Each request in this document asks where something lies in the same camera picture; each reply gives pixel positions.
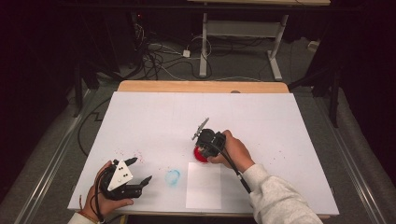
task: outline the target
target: gray carpet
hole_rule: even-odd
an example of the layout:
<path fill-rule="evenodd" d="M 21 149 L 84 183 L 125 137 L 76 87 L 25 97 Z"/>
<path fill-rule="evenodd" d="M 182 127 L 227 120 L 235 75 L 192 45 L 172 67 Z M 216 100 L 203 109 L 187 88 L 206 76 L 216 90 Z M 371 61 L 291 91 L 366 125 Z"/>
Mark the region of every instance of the gray carpet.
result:
<path fill-rule="evenodd" d="M 184 48 L 172 42 L 166 43 L 169 50 L 177 50 L 181 52 Z M 261 81 L 274 81 L 271 69 L 266 59 L 265 50 L 271 48 L 272 41 L 264 40 L 258 46 L 240 46 L 240 49 L 235 49 L 229 52 L 229 47 L 224 43 L 213 43 L 212 55 L 209 56 L 209 62 L 212 69 L 212 76 L 209 80 L 215 80 L 226 77 L 239 77 L 225 79 L 222 81 L 252 81 L 249 78 L 255 78 Z M 283 43 L 277 55 L 277 61 L 284 78 L 285 83 L 291 83 L 304 73 L 314 56 L 314 53 L 306 50 L 308 41 L 302 39 L 293 44 Z M 163 54 L 164 60 L 172 60 L 177 56 Z M 184 60 L 192 63 L 193 72 L 198 74 L 198 62 L 192 60 Z M 165 63 L 163 67 L 170 66 L 172 63 Z M 123 67 L 123 72 L 126 74 L 130 71 L 129 68 Z M 187 80 L 197 80 L 191 75 L 191 66 L 188 63 L 175 64 L 167 69 L 169 73 L 161 71 L 158 74 L 160 80 L 175 80 L 175 77 Z M 134 78 L 142 77 L 140 73 Z M 91 100 L 85 101 L 85 114 L 91 113 L 99 104 L 111 96 L 112 92 L 118 87 L 118 83 L 109 81 L 104 75 L 99 75 L 101 80 L 100 88 L 97 91 L 91 91 Z M 324 220 L 324 223 L 374 223 L 372 218 L 367 213 L 367 209 L 361 200 L 359 193 L 353 179 L 350 177 L 350 172 L 340 153 L 340 144 L 333 134 L 332 127 L 329 125 L 327 117 L 323 114 L 322 108 L 319 104 L 327 102 L 326 99 L 317 99 L 312 97 L 310 88 L 297 88 L 293 91 L 297 100 L 298 106 L 301 110 L 305 125 L 312 139 L 313 145 L 318 153 L 319 160 L 333 190 L 334 198 L 340 210 L 340 216 L 331 217 Z M 55 120 L 49 127 L 46 134 L 37 145 L 34 153 L 30 157 L 19 178 L 15 182 L 12 189 L 9 191 L 7 197 L 0 205 L 0 223 L 14 223 L 18 214 L 21 212 L 24 204 L 28 200 L 29 195 L 35 189 L 39 178 L 45 173 L 47 166 L 50 164 L 52 156 L 61 143 L 64 134 L 67 132 L 70 125 L 75 121 L 73 118 L 75 106 L 74 99 L 71 93 L 70 106 Z M 359 131 L 359 125 L 353 121 L 353 116 L 347 110 L 347 101 L 342 98 L 340 101 L 339 110 L 339 126 L 340 133 L 345 137 L 345 142 L 348 148 L 356 149 L 364 145 L 364 137 Z M 99 119 L 106 113 L 107 103 L 95 109 L 99 112 Z M 101 122 L 95 121 L 95 115 L 88 116 L 86 122 L 81 128 L 80 143 L 86 153 L 89 153 L 95 136 L 100 128 Z M 367 157 L 370 148 L 364 145 L 364 152 L 361 154 Z M 359 161 L 375 161 L 373 155 L 370 158 L 361 159 L 356 156 Z M 84 166 L 86 157 L 80 150 L 78 145 L 78 133 L 74 133 L 67 144 L 66 152 L 61 157 L 61 163 L 56 169 L 56 175 L 50 181 L 48 190 L 45 192 L 45 197 L 42 202 L 38 202 L 37 210 L 34 211 L 34 217 L 31 219 L 32 223 L 66 223 L 73 215 L 72 211 L 66 209 L 71 198 L 73 187 L 77 184 L 79 174 Z M 389 180 L 384 172 L 378 168 L 378 164 L 370 162 L 370 168 L 361 164 L 362 171 L 368 173 L 367 179 L 371 184 L 377 184 L 377 181 L 386 182 L 385 187 L 375 188 L 375 196 L 378 198 L 378 205 L 381 212 L 388 223 L 396 223 L 394 202 L 389 200 L 394 199 L 395 190 L 389 186 Z M 134 216 L 131 217 L 134 223 L 250 223 L 251 218 L 245 219 L 227 219 L 220 217 L 149 217 L 149 216 Z"/>

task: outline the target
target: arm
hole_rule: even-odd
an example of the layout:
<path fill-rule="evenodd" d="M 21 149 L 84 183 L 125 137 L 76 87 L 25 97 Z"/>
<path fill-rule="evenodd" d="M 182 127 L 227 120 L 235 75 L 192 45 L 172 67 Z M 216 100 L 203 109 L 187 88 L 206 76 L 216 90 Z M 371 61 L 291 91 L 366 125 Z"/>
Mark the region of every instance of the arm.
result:
<path fill-rule="evenodd" d="M 230 131 L 225 131 L 224 134 L 225 150 L 251 189 L 250 203 L 258 223 L 321 223 L 291 184 L 268 175 L 262 165 L 255 164 L 239 139 L 234 138 Z M 230 164 L 221 155 L 209 157 L 208 160 L 223 163 L 230 168 Z"/>
<path fill-rule="evenodd" d="M 110 165 L 111 165 L 111 161 L 108 161 L 102 167 L 102 169 L 96 175 L 95 182 L 97 181 L 99 174 L 101 174 Z M 132 199 L 112 201 L 105 198 L 103 194 L 101 194 L 100 192 L 98 195 L 95 195 L 95 188 L 94 186 L 92 186 L 90 188 L 90 191 L 88 192 L 87 200 L 85 202 L 84 208 L 72 216 L 72 218 L 68 222 L 69 224 L 92 224 L 99 222 L 99 217 L 96 215 L 98 213 L 96 211 L 96 203 L 94 197 L 98 197 L 100 214 L 102 214 L 103 217 L 106 217 L 117 208 L 134 204 L 134 201 Z"/>

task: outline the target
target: blue ink smudge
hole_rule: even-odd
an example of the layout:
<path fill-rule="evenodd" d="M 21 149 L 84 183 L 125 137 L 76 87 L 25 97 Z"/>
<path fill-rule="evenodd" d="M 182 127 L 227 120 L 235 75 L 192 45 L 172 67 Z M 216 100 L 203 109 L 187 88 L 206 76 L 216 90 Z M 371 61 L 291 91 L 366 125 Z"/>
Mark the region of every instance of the blue ink smudge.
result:
<path fill-rule="evenodd" d="M 179 178 L 180 172 L 178 170 L 171 170 L 166 174 L 165 182 L 169 185 L 169 187 L 175 187 Z"/>

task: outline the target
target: desk leg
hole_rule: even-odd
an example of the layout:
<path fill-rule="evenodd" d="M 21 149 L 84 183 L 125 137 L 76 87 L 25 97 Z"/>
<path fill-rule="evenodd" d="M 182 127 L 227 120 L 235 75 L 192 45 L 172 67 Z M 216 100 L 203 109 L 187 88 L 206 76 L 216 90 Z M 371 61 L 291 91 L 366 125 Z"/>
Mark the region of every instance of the desk leg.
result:
<path fill-rule="evenodd" d="M 279 66 L 277 65 L 277 62 L 276 62 L 276 53 L 277 53 L 277 50 L 279 49 L 280 41 L 282 40 L 282 35 L 283 35 L 283 32 L 285 31 L 286 22 L 288 21 L 288 17 L 289 17 L 289 15 L 284 15 L 282 18 L 282 22 L 280 23 L 279 29 L 277 30 L 274 49 L 267 51 L 268 60 L 270 61 L 270 65 L 271 65 L 271 68 L 272 68 L 272 71 L 274 74 L 274 78 L 276 81 L 282 80 Z"/>
<path fill-rule="evenodd" d="M 206 51 L 206 38 L 207 38 L 207 13 L 204 13 L 204 19 L 202 23 L 202 49 L 201 49 L 201 61 L 199 66 L 199 76 L 206 77 L 206 66 L 207 66 L 207 51 Z"/>

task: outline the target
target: floor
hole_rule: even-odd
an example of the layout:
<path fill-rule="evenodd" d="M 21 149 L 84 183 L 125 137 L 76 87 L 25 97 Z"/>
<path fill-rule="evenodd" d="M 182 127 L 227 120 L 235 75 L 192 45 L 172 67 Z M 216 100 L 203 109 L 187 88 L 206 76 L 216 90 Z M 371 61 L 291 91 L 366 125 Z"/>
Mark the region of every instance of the floor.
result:
<path fill-rule="evenodd" d="M 307 50 L 309 41 L 301 39 L 293 43 L 282 43 L 276 59 L 283 76 L 289 84 L 303 77 L 314 52 Z M 273 44 L 271 39 L 213 39 L 212 52 L 208 57 L 211 76 L 205 80 L 218 81 L 267 81 L 272 82 L 271 68 L 266 50 Z M 162 69 L 155 72 L 152 63 L 145 61 L 144 71 L 131 77 L 149 77 L 159 80 L 200 80 L 197 78 L 197 60 L 179 59 L 184 47 L 169 40 L 152 40 L 149 46 L 155 62 L 162 61 Z M 192 50 L 192 58 L 199 57 L 198 49 Z M 133 68 L 122 67 L 122 74 Z M 77 184 L 101 119 L 106 113 L 107 99 L 117 90 L 118 83 L 104 74 L 98 74 L 100 88 L 85 91 L 84 107 L 74 118 L 76 111 L 74 93 L 70 93 L 70 105 L 53 121 L 42 137 L 23 171 L 0 205 L 0 223 L 66 223 L 73 216 L 67 205 Z M 323 220 L 324 223 L 392 223 L 392 208 L 388 203 L 373 203 L 361 196 L 365 182 L 360 182 L 359 170 L 346 160 L 348 149 L 354 147 L 351 138 L 361 138 L 359 125 L 350 118 L 347 101 L 340 93 L 339 125 L 334 129 L 327 117 L 328 99 L 314 98 L 309 87 L 292 90 L 301 110 L 305 126 L 317 151 L 340 215 Z M 348 135 L 349 129 L 357 129 Z M 359 141 L 360 148 L 367 147 Z M 129 223 L 252 223 L 251 218 L 233 219 L 221 217 L 150 217 L 133 216 Z"/>

